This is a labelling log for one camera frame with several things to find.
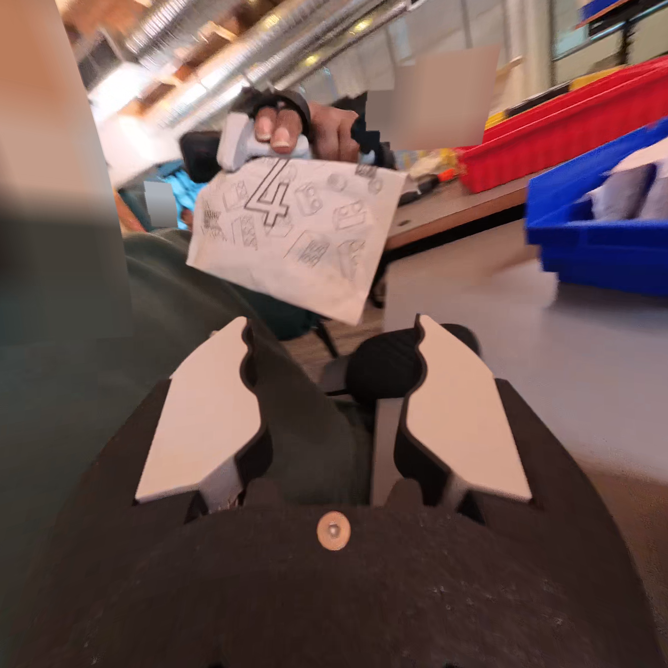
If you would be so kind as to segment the white printed paper bag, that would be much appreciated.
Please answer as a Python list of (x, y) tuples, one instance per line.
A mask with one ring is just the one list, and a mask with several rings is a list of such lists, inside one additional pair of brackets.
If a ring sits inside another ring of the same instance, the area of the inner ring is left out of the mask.
[(264, 157), (220, 171), (196, 198), (189, 267), (357, 325), (406, 172)]

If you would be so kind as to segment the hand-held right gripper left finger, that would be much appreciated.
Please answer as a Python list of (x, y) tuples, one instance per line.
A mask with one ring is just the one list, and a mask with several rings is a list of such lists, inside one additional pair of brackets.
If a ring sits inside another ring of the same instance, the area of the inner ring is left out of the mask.
[(238, 505), (272, 463), (272, 438), (256, 394), (252, 323), (237, 317), (170, 377), (135, 501), (198, 493), (208, 511)]

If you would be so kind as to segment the red ribbed bin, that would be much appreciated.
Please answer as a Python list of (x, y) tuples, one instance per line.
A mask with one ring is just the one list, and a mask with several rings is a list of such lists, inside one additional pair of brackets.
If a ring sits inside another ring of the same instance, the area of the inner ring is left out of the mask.
[(541, 172), (667, 115), (667, 56), (610, 73), (484, 132), (459, 148), (472, 194)]

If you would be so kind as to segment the person's left hand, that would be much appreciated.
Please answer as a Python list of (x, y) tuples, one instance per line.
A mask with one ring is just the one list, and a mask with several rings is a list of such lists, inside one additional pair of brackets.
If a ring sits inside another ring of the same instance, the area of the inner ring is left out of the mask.
[[(309, 102), (308, 106), (315, 157), (357, 163), (360, 146), (351, 135), (357, 114), (313, 102)], [(294, 151), (303, 133), (301, 118), (294, 110), (265, 107), (255, 115), (256, 140), (269, 144), (277, 154), (289, 155)]]

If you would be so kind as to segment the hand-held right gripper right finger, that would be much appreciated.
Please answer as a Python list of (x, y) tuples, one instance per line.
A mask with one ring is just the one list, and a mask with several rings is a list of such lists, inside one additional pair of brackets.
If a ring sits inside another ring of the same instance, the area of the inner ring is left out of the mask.
[(417, 380), (399, 416), (394, 463), (428, 507), (472, 493), (528, 504), (532, 491), (493, 372), (426, 314), (414, 322)]

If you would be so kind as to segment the blue plastic bin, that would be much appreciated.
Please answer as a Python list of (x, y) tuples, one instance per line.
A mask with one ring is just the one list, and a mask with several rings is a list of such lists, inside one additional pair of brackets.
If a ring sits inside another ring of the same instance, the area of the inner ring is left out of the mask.
[(667, 296), (667, 219), (595, 221), (589, 192), (632, 153), (667, 138), (667, 118), (552, 168), (528, 184), (525, 230), (563, 283)]

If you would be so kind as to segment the wooden office table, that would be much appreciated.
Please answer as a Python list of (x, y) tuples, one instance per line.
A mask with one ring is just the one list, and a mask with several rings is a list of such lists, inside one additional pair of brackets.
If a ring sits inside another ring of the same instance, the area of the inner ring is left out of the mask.
[(413, 242), (455, 229), (486, 216), (526, 202), (534, 172), (495, 188), (473, 194), (454, 180), (432, 193), (397, 208), (385, 242), (385, 251), (394, 251)]

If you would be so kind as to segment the silver air duct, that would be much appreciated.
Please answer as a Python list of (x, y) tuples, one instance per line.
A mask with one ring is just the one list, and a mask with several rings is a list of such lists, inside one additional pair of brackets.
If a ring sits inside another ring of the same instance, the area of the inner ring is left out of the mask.
[(204, 129), (252, 89), (284, 92), (419, 1), (284, 1), (147, 108), (132, 100), (119, 118), (163, 132)]

